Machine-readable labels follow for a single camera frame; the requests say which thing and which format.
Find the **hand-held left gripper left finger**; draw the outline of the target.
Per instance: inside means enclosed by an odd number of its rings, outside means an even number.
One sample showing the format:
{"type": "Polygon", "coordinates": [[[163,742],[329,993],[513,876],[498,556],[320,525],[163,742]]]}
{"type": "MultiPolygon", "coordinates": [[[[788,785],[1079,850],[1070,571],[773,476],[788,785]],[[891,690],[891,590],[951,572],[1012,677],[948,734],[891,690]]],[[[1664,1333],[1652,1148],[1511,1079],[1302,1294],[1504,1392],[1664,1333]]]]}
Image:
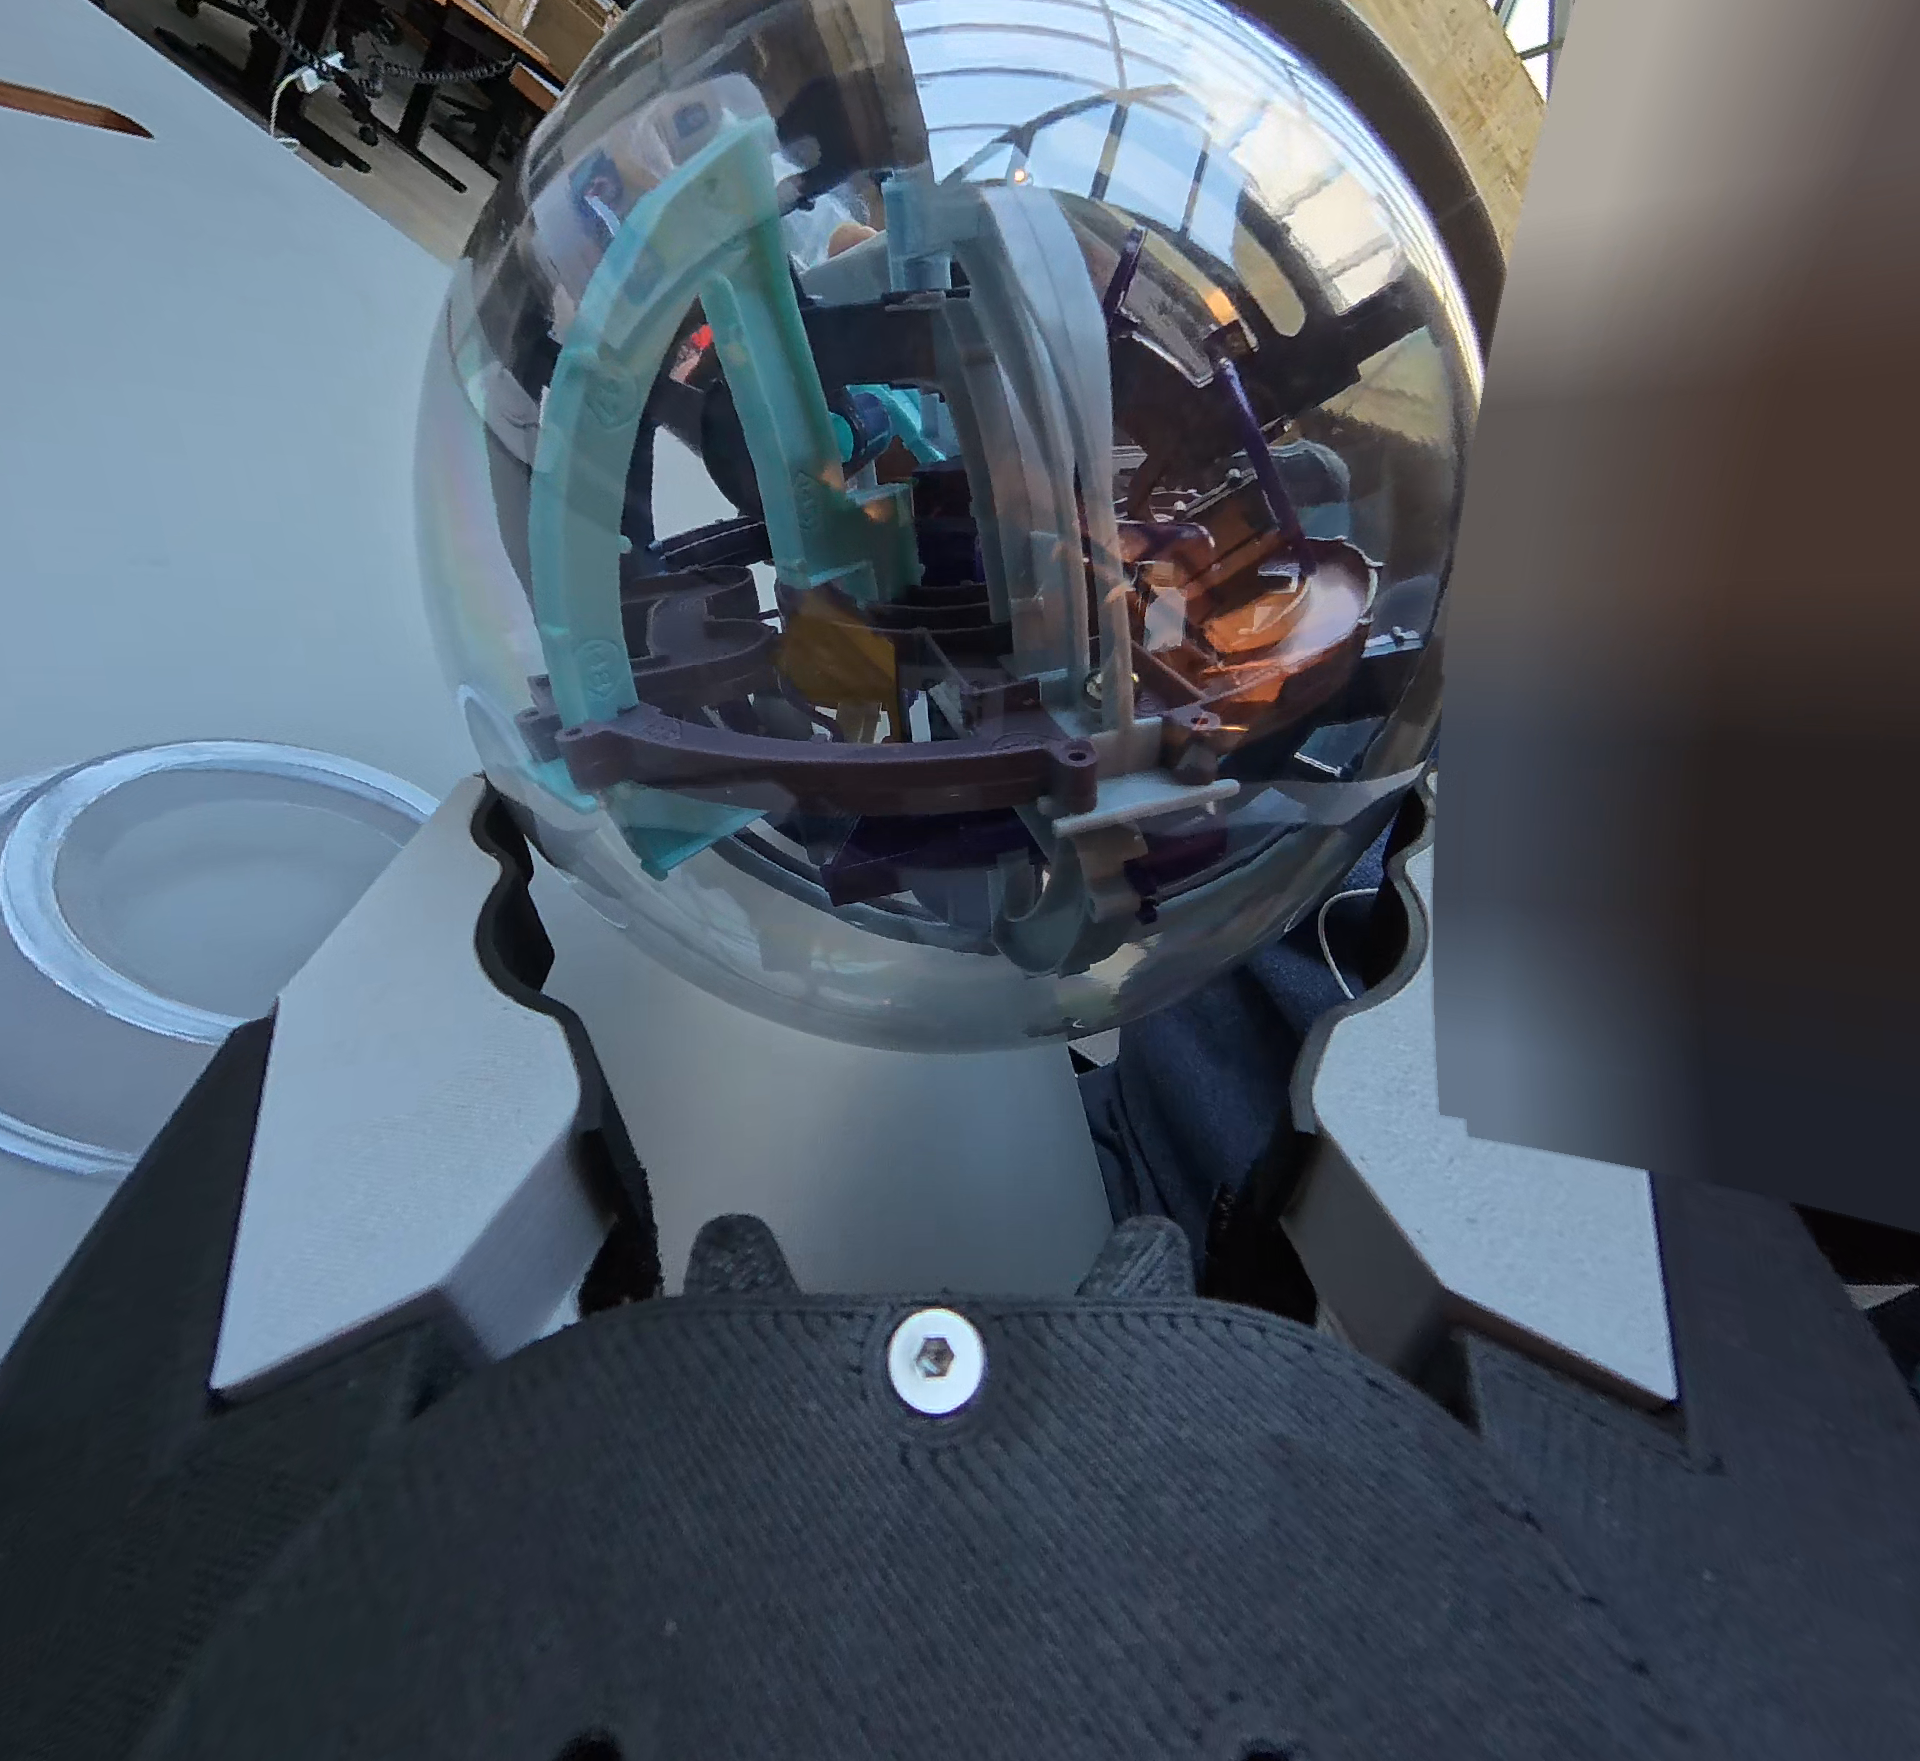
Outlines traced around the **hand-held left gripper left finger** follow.
{"type": "Polygon", "coordinates": [[[660,1291],[647,1178],[511,815],[467,779],[280,993],[209,1385],[256,1394],[420,1320],[491,1360],[556,1328],[613,1238],[660,1291]]]}

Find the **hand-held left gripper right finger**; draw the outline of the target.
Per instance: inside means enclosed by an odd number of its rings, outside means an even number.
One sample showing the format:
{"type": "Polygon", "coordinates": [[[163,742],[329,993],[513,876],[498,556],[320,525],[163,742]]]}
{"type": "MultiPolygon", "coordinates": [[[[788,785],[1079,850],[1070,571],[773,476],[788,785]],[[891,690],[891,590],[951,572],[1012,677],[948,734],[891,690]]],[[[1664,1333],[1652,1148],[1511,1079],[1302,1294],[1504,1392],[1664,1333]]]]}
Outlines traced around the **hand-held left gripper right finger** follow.
{"type": "Polygon", "coordinates": [[[1641,1170],[1479,1141],[1438,1106],[1430,958],[1434,779],[1385,864],[1395,970],[1332,1008],[1293,1079],[1307,1164],[1285,1232],[1331,1323],[1416,1375],[1469,1328],[1619,1398],[1672,1403],[1667,1294],[1641,1170]]]}

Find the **clear maze ball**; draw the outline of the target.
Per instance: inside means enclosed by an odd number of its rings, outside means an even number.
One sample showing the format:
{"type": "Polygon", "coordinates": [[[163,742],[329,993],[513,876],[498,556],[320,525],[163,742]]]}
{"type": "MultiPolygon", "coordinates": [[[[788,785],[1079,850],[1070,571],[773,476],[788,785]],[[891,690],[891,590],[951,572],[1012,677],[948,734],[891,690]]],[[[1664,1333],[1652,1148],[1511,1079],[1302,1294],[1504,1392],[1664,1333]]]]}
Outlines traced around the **clear maze ball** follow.
{"type": "Polygon", "coordinates": [[[479,765],[786,1027],[1154,1012],[1428,768],[1500,284],[1343,0],[638,0],[427,358],[479,765]]]}

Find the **person's dark trousers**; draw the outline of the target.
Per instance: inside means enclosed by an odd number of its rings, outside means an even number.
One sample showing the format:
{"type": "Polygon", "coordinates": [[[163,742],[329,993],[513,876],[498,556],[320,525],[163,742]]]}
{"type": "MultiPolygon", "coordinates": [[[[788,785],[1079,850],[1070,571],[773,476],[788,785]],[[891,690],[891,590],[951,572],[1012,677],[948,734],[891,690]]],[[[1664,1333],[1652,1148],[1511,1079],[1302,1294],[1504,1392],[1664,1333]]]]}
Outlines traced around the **person's dark trousers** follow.
{"type": "Polygon", "coordinates": [[[1446,1296],[1332,1128],[1331,1024],[1351,958],[1279,941],[1175,1006],[1118,1030],[1116,1059],[1079,1079],[1114,1220],[1171,1220],[1198,1291],[1322,1323],[1413,1375],[1444,1332],[1446,1296]]]}

